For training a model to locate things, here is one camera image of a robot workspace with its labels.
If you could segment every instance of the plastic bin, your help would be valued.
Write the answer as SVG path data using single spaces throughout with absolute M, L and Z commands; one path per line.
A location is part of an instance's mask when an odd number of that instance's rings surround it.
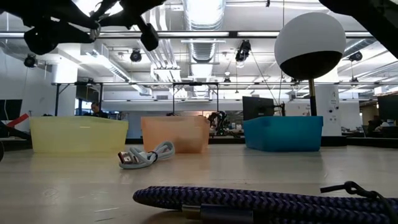
M 127 121 L 90 116 L 33 117 L 30 129 L 34 152 L 124 151 Z
M 176 153 L 207 150 L 210 122 L 202 116 L 142 117 L 144 149 L 149 152 L 163 141 L 172 141 Z
M 246 146 L 267 152 L 319 151 L 321 116 L 265 116 L 244 121 Z

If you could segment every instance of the orange translucent bin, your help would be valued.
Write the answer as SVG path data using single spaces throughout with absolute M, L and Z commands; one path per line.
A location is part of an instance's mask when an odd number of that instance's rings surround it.
M 202 116 L 142 117 L 141 129 L 147 152 L 163 141 L 171 141 L 176 153 L 203 153 L 208 146 L 210 122 Z

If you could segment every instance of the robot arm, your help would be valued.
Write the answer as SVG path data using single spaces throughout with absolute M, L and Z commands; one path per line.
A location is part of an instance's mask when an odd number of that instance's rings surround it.
M 115 15 L 100 20 L 105 12 L 117 1 L 123 10 Z M 101 26 L 125 26 L 137 24 L 142 31 L 142 43 L 147 50 L 154 50 L 159 44 L 156 31 L 150 24 L 145 24 L 141 14 L 163 4 L 165 0 L 104 0 L 99 9 L 91 16 L 86 16 L 72 0 L 14 0 L 1 1 L 0 12 L 8 12 L 20 17 L 27 27 L 33 27 L 25 33 L 25 41 L 30 50 L 43 55 L 49 53 L 61 43 L 92 43 L 96 35 L 90 35 L 75 26 L 86 27 L 99 34 Z

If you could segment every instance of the blue plastic bin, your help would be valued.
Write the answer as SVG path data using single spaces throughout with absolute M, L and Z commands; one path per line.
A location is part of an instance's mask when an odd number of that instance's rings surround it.
M 322 116 L 265 116 L 243 122 L 246 146 L 267 152 L 319 151 L 322 127 Z

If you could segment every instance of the yellow translucent bin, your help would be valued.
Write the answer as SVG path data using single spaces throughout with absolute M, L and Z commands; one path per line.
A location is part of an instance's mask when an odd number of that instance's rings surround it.
M 163 141 L 172 141 L 176 153 L 207 150 L 210 122 L 202 116 L 142 117 L 144 149 L 149 152 Z
M 127 121 L 90 116 L 48 116 L 30 119 L 34 152 L 124 151 L 127 129 Z

